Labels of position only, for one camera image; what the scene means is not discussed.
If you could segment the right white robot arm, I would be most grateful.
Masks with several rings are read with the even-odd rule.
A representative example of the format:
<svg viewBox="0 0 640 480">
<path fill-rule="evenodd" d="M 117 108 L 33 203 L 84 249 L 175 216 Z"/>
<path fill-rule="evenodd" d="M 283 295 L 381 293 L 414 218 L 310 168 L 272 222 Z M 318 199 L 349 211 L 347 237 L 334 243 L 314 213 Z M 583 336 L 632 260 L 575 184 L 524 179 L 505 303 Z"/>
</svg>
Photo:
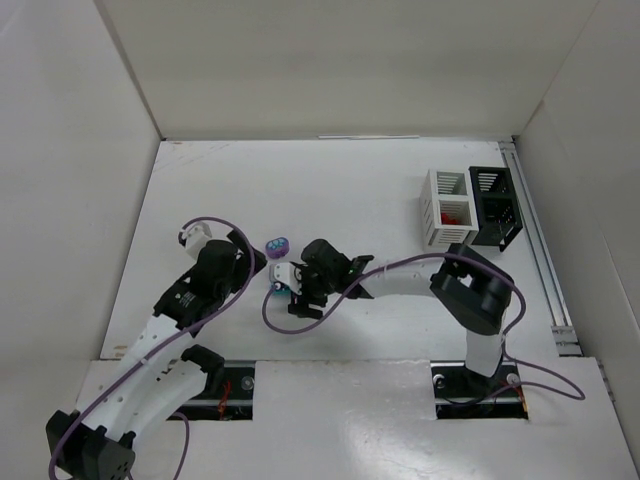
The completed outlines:
<svg viewBox="0 0 640 480">
<path fill-rule="evenodd" d="M 299 263 L 275 268 L 275 283 L 290 292 L 288 312 L 321 320 L 328 297 L 376 299 L 421 296 L 438 300 L 466 330 L 467 370 L 490 378 L 502 360 L 502 324 L 511 302 L 511 276 L 464 244 L 382 263 L 372 255 L 349 258 L 317 239 Z"/>
</svg>

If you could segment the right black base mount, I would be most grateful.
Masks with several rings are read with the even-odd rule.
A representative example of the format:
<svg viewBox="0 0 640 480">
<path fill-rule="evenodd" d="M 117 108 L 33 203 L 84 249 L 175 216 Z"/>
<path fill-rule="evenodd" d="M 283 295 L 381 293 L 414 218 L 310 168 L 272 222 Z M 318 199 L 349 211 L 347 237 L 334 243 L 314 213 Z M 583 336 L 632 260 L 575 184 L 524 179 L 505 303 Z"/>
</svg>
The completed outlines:
<svg viewBox="0 0 640 480">
<path fill-rule="evenodd" d="M 431 364 L 435 412 L 438 420 L 529 418 L 513 362 L 502 363 L 492 377 L 467 369 L 461 361 Z"/>
</svg>

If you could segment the teal two-by-three lego brick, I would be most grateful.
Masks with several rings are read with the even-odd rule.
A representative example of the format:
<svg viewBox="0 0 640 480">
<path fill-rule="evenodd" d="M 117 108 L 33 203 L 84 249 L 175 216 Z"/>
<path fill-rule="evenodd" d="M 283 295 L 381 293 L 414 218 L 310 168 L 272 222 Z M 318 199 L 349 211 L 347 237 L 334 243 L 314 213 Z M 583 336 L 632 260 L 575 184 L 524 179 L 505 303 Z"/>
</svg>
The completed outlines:
<svg viewBox="0 0 640 480">
<path fill-rule="evenodd" d="M 273 294 L 276 296 L 288 296 L 290 289 L 287 286 L 275 286 Z"/>
</svg>

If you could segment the red flower lego piece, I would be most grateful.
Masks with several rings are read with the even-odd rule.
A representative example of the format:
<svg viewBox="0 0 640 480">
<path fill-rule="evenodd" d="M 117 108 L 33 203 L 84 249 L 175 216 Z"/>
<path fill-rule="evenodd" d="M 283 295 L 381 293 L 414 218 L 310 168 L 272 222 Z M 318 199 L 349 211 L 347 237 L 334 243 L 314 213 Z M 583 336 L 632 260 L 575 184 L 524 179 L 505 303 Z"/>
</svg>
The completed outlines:
<svg viewBox="0 0 640 480">
<path fill-rule="evenodd" d="M 464 221 L 457 216 L 451 216 L 446 212 L 441 213 L 441 223 L 443 225 L 463 225 Z"/>
</svg>

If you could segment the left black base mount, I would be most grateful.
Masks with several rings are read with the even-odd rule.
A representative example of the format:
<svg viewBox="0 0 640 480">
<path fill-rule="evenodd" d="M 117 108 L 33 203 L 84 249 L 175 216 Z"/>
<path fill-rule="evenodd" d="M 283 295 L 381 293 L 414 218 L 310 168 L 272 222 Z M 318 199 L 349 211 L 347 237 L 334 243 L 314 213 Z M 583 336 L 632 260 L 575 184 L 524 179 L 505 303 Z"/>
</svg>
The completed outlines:
<svg viewBox="0 0 640 480">
<path fill-rule="evenodd" d="M 249 421 L 253 418 L 255 387 L 255 361 L 226 360 L 215 352 L 204 353 L 205 348 L 192 354 L 198 360 L 207 360 L 204 390 L 183 403 L 177 411 L 188 420 Z"/>
</svg>

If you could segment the aluminium rail right edge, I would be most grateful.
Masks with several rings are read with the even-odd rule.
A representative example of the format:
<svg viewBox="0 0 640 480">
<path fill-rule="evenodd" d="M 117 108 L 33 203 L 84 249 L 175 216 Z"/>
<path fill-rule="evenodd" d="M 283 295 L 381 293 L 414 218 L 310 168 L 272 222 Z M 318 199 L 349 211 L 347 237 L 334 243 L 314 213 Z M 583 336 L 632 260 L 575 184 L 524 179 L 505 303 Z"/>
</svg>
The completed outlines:
<svg viewBox="0 0 640 480">
<path fill-rule="evenodd" d="M 529 192 L 516 145 L 513 140 L 499 141 L 499 151 L 509 168 L 517 192 L 521 215 L 538 275 L 549 305 L 553 325 L 558 328 L 573 327 L 558 277 L 544 238 L 544 234 Z"/>
</svg>

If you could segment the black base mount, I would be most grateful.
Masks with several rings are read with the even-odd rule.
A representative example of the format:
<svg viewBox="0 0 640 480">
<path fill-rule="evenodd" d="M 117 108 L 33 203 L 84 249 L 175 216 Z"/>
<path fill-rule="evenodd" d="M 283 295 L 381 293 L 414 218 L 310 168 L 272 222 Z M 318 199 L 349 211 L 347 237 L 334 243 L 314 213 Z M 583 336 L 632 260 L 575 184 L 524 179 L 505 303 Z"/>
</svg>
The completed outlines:
<svg viewBox="0 0 640 480">
<path fill-rule="evenodd" d="M 198 360 L 207 360 L 204 390 L 183 403 L 177 411 L 188 420 L 249 421 L 253 418 L 255 387 L 255 361 L 226 360 L 215 352 L 204 353 L 205 348 L 192 354 Z"/>
<path fill-rule="evenodd" d="M 467 369 L 461 361 L 431 364 L 435 412 L 438 420 L 529 418 L 513 362 L 502 363 L 492 377 Z"/>
</svg>

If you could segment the black slatted container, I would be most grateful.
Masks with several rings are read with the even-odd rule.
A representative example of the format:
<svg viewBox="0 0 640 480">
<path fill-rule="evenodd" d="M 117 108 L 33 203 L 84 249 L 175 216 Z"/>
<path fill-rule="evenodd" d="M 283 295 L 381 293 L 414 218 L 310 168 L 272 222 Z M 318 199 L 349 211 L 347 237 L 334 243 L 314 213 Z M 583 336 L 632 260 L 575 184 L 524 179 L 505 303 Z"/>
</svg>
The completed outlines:
<svg viewBox="0 0 640 480">
<path fill-rule="evenodd" d="M 508 168 L 469 168 L 478 232 L 472 245 L 504 252 L 523 228 L 513 179 Z"/>
</svg>

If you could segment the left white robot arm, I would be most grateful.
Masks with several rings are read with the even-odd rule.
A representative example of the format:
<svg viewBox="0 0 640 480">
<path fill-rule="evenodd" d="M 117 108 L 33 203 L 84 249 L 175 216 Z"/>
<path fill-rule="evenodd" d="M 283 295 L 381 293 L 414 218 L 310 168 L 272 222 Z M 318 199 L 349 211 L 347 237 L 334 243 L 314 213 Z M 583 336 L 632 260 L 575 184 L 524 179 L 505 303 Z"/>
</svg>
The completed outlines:
<svg viewBox="0 0 640 480">
<path fill-rule="evenodd" d="M 266 258 L 238 229 L 213 238 L 211 221 L 196 218 L 179 232 L 194 263 L 160 296 L 114 377 L 92 402 L 48 420 L 50 478 L 58 472 L 73 479 L 130 478 L 141 440 L 220 382 L 223 357 L 195 338 L 241 297 Z"/>
</svg>

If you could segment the white slatted container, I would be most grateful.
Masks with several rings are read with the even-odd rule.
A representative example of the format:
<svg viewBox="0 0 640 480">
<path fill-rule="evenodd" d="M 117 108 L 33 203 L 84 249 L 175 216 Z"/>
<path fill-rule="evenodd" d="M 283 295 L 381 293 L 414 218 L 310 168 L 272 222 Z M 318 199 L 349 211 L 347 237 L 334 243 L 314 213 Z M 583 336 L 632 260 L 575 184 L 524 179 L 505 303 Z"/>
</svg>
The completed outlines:
<svg viewBox="0 0 640 480">
<path fill-rule="evenodd" d="M 430 169 L 422 186 L 419 208 L 422 246 L 425 250 L 447 248 L 450 244 L 470 245 L 478 232 L 475 200 L 468 172 Z M 457 216 L 464 224 L 443 225 L 442 212 Z"/>
</svg>

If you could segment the purple round lego piece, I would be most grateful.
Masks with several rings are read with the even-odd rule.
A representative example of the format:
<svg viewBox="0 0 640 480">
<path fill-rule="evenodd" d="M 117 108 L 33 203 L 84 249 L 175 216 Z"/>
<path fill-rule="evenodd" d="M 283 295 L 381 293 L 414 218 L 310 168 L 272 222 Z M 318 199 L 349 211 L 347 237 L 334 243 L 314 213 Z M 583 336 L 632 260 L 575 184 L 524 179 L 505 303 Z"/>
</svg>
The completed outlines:
<svg viewBox="0 0 640 480">
<path fill-rule="evenodd" d="M 290 242 L 286 237 L 269 240 L 265 245 L 265 254 L 269 259 L 277 260 L 285 257 L 290 251 Z"/>
</svg>

